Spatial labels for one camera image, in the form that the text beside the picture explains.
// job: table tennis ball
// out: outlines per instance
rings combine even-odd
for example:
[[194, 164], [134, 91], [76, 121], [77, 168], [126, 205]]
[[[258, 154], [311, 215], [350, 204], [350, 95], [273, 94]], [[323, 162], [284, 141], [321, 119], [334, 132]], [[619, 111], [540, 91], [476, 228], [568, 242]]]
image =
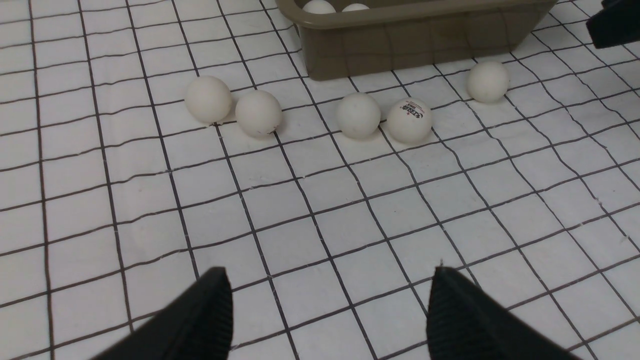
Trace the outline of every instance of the table tennis ball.
[[365, 139], [378, 128], [382, 114], [371, 95], [357, 92], [340, 100], [335, 118], [345, 136]]
[[223, 120], [231, 111], [233, 98], [229, 87], [213, 76], [194, 79], [184, 97], [189, 113], [200, 122], [213, 124]]
[[278, 99], [266, 91], [254, 90], [236, 104], [236, 120], [245, 134], [260, 138], [271, 134], [282, 122]]
[[497, 102], [509, 88], [509, 71], [497, 61], [479, 63], [467, 78], [467, 92], [479, 102]]
[[398, 101], [387, 116], [389, 133], [399, 142], [417, 143], [431, 132], [431, 109], [422, 101], [409, 97]]
[[359, 10], [368, 10], [369, 7], [367, 5], [364, 4], [351, 4], [349, 6], [347, 6], [346, 8], [342, 9], [342, 12], [356, 12]]
[[308, 13], [318, 14], [335, 13], [333, 5], [325, 0], [311, 0], [302, 8], [302, 10]]

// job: black object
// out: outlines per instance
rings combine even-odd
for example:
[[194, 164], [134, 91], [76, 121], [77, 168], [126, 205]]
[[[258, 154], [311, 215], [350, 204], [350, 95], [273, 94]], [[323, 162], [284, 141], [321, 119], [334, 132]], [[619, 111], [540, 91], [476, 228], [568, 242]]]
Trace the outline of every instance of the black object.
[[587, 20], [596, 49], [640, 40], [640, 0], [603, 0], [602, 7]]
[[443, 266], [433, 276], [427, 342], [432, 360], [579, 360]]
[[224, 268], [211, 268], [136, 332], [94, 360], [226, 360], [233, 300]]

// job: white square tile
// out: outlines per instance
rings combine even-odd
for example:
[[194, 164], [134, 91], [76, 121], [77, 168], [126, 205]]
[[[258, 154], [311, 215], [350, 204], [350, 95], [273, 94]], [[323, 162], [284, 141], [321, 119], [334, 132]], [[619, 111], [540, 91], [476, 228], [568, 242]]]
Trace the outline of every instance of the white square tile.
[[640, 351], [637, 342], [640, 336], [640, 325], [636, 322], [608, 334], [591, 343], [593, 352], [601, 358], [633, 359]]
[[640, 140], [627, 126], [615, 127], [594, 136], [618, 163], [632, 161], [640, 151]]
[[531, 187], [508, 160], [471, 170], [468, 175], [490, 206], [509, 202], [532, 192]]
[[569, 108], [568, 111], [572, 116], [572, 120], [584, 127], [584, 130], [589, 134], [624, 123], [624, 120], [618, 114], [605, 108], [599, 101], [593, 101], [582, 106], [574, 106]]
[[567, 233], [527, 246], [522, 252], [550, 289], [568, 284], [596, 270]]
[[638, 189], [617, 168], [587, 176], [584, 180], [607, 211], [616, 211], [640, 201]]
[[575, 174], [558, 160], [551, 149], [536, 151], [513, 160], [515, 167], [537, 189], [547, 189]]
[[291, 170], [279, 148], [234, 156], [231, 165], [244, 190], [291, 180]]
[[456, 102], [433, 111], [436, 121], [433, 129], [443, 139], [467, 135], [482, 130], [482, 124], [465, 103]]
[[504, 307], [545, 292], [518, 251], [503, 254], [471, 267], [482, 290]]
[[[227, 23], [223, 17], [189, 22], [182, 21], [182, 28], [184, 29], [184, 34], [190, 43], [220, 40], [231, 36], [229, 34], [229, 29], [227, 28]], [[180, 34], [180, 41], [184, 42], [182, 33]]]
[[478, 133], [455, 140], [449, 140], [446, 144], [458, 155], [460, 163], [465, 169], [507, 157], [500, 143], [490, 138], [486, 133]]
[[214, 247], [196, 249], [193, 255], [201, 274], [215, 266], [224, 267], [234, 289], [267, 277], [252, 235]]
[[186, 167], [224, 157], [215, 127], [166, 137], [164, 146], [172, 168]]
[[79, 13], [34, 19], [33, 36], [36, 41], [81, 37], [82, 22]]
[[227, 15], [227, 21], [234, 36], [251, 35], [273, 30], [265, 12]]
[[440, 221], [485, 207], [484, 202], [463, 174], [426, 183], [420, 189]]
[[218, 243], [251, 231], [243, 204], [237, 195], [184, 209], [182, 212], [193, 246]]
[[42, 200], [38, 165], [0, 172], [0, 209]]
[[278, 128], [278, 136], [283, 143], [327, 134], [324, 122], [313, 107], [285, 111], [284, 119]]
[[492, 137], [500, 140], [511, 156], [549, 145], [549, 141], [526, 121], [501, 125], [489, 132]]
[[383, 239], [380, 229], [363, 202], [316, 216], [327, 248], [333, 255]]
[[42, 129], [43, 159], [79, 154], [98, 147], [100, 138], [94, 117]]
[[431, 109], [445, 106], [460, 99], [444, 78], [438, 77], [406, 86], [413, 97], [424, 99]]
[[344, 166], [340, 154], [328, 136], [290, 143], [284, 145], [284, 149], [296, 176], [308, 176]]
[[632, 315], [602, 276], [596, 275], [558, 291], [556, 300], [583, 338], [591, 338]]
[[120, 274], [57, 291], [51, 297], [51, 307], [56, 343], [127, 321]]
[[0, 211], [0, 253], [44, 243], [42, 205]]
[[34, 96], [33, 71], [0, 76], [0, 102], [29, 99]]
[[312, 211], [324, 211], [363, 199], [356, 179], [347, 168], [340, 168], [300, 180]]
[[444, 224], [444, 229], [467, 263], [515, 246], [489, 211], [448, 222]]
[[104, 161], [99, 150], [46, 161], [42, 171], [47, 198], [106, 185]]
[[578, 180], [556, 186], [540, 195], [565, 227], [604, 215], [598, 201]]
[[440, 263], [453, 268], [462, 265], [459, 255], [440, 227], [393, 239], [391, 245], [412, 282], [431, 277]]
[[513, 101], [524, 116], [534, 117], [545, 111], [560, 108], [560, 104], [553, 100], [540, 84], [528, 85], [509, 91], [507, 97]]
[[603, 65], [602, 61], [598, 60], [598, 58], [584, 46], [558, 50], [556, 54], [569, 65], [574, 72], [585, 72]]
[[352, 302], [379, 297], [407, 285], [387, 243], [337, 258], [335, 265]]
[[133, 30], [125, 29], [107, 34], [94, 34], [86, 37], [90, 58], [101, 56], [126, 55], [138, 52]]
[[241, 61], [236, 45], [231, 39], [191, 44], [189, 48], [199, 69]]
[[279, 335], [246, 347], [235, 348], [229, 353], [229, 360], [258, 358], [263, 360], [295, 360], [286, 335]]
[[327, 258], [311, 218], [261, 231], [258, 239], [271, 274], [279, 274]]
[[564, 106], [578, 105], [596, 98], [591, 89], [575, 75], [546, 81], [545, 88]]
[[567, 47], [578, 46], [580, 42], [562, 26], [554, 26], [536, 31], [536, 37], [552, 50], [565, 49]]
[[283, 110], [312, 104], [311, 98], [301, 79], [278, 81], [258, 86], [273, 94], [278, 99]]
[[580, 175], [615, 165], [607, 151], [590, 138], [559, 145], [556, 151], [560, 158]]
[[634, 245], [608, 218], [584, 224], [571, 230], [571, 234], [598, 268], [606, 268], [638, 255]]
[[640, 311], [640, 298], [637, 296], [640, 284], [636, 281], [638, 271], [640, 271], [640, 260], [636, 259], [604, 273], [635, 313]]
[[88, 88], [40, 98], [40, 123], [43, 126], [82, 119], [94, 114], [93, 94]]
[[337, 133], [333, 137], [342, 156], [350, 164], [379, 158], [393, 151], [393, 148], [389, 146], [385, 137], [378, 130], [375, 130], [366, 140], [351, 139], [342, 133]]
[[116, 239], [111, 227], [49, 245], [49, 276], [53, 289], [119, 268]]
[[244, 199], [256, 229], [308, 214], [304, 198], [294, 183], [248, 190]]
[[598, 96], [606, 97], [629, 89], [627, 84], [609, 68], [601, 68], [579, 74], [578, 77]]
[[277, 277], [273, 283], [289, 326], [348, 306], [340, 282], [329, 263]]
[[86, 340], [81, 340], [60, 348], [56, 348], [54, 351], [56, 357], [60, 359], [91, 359], [92, 357], [98, 355], [100, 352], [109, 348], [111, 345], [114, 345], [118, 341], [122, 340], [129, 334], [130, 332], [128, 327], [121, 327], [117, 330], [107, 332], [105, 334], [100, 334]]
[[275, 32], [236, 38], [240, 52], [245, 60], [281, 54], [285, 51]]
[[182, 206], [217, 199], [237, 191], [225, 160], [174, 171], [173, 178]]
[[218, 6], [217, 3], [209, 0], [187, 0], [175, 3], [181, 21], [218, 17], [221, 15]]
[[411, 290], [373, 300], [356, 310], [378, 357], [424, 341], [426, 317]]
[[150, 215], [135, 222], [120, 224], [118, 234], [124, 266], [152, 261], [187, 247], [178, 211]]
[[371, 359], [364, 335], [351, 311], [296, 329], [291, 336], [301, 359]]
[[580, 342], [580, 338], [550, 297], [524, 304], [511, 313], [563, 348]]
[[101, 113], [151, 105], [145, 81], [140, 79], [96, 86], [95, 95]]
[[47, 291], [44, 248], [17, 252], [0, 257], [0, 304], [23, 299]]
[[524, 245], [563, 229], [537, 195], [508, 202], [493, 212], [519, 244]]
[[162, 258], [126, 271], [131, 316], [158, 311], [195, 282], [188, 252]]
[[436, 222], [427, 204], [413, 188], [377, 197], [370, 203], [387, 236], [406, 234]]
[[409, 165], [418, 182], [461, 171], [455, 155], [440, 143], [403, 151], [400, 157]]
[[534, 117], [531, 124], [553, 143], [585, 137], [582, 128], [573, 121], [565, 109]]
[[351, 168], [367, 196], [391, 192], [413, 184], [407, 166], [396, 155], [359, 163]]
[[20, 322], [20, 326], [4, 326], [0, 330], [3, 356], [20, 357], [50, 345], [47, 297], [38, 297], [0, 309], [0, 322], [16, 321]]
[[168, 174], [135, 177], [126, 183], [114, 184], [111, 189], [119, 222], [177, 207]]
[[176, 22], [178, 19], [175, 14], [173, 4], [169, 1], [158, 1], [152, 4], [131, 7], [131, 19], [137, 28]]

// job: grid paper surface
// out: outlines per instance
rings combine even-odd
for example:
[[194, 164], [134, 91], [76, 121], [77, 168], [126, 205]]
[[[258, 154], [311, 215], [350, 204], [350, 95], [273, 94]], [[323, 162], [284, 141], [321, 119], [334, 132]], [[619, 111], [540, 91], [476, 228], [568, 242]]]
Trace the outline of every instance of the grid paper surface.
[[[583, 359], [640, 353], [640, 45], [596, 50], [561, 1], [499, 104], [476, 61], [309, 80], [274, 0], [0, 2], [0, 359], [88, 359], [199, 273], [234, 287], [231, 359], [428, 358], [441, 260]], [[197, 75], [285, 109], [202, 127]], [[337, 131], [337, 100], [435, 112], [407, 147]]]

